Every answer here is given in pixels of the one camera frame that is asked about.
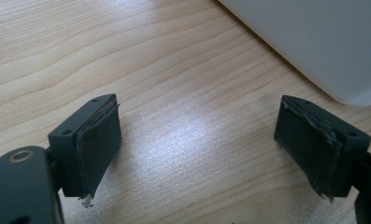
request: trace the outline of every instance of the wooden table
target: wooden table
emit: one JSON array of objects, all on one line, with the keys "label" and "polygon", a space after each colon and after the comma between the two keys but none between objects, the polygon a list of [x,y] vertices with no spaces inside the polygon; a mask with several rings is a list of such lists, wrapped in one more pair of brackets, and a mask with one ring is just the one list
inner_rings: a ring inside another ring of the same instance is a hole
[{"label": "wooden table", "polygon": [[0,156],[47,147],[91,98],[116,93],[123,142],[66,223],[354,223],[273,139],[281,95],[371,135],[216,1],[0,1]]}]

